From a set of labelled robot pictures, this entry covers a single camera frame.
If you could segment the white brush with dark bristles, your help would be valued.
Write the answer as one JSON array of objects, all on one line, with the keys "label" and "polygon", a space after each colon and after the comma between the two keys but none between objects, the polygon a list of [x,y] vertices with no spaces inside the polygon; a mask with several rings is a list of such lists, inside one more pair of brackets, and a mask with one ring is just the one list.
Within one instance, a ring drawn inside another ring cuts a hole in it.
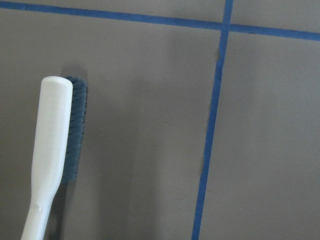
[{"label": "white brush with dark bristles", "polygon": [[23,240],[42,240],[49,217],[56,217],[54,237],[60,238],[68,186],[78,173],[87,99],[88,82],[80,77],[41,81]]}]

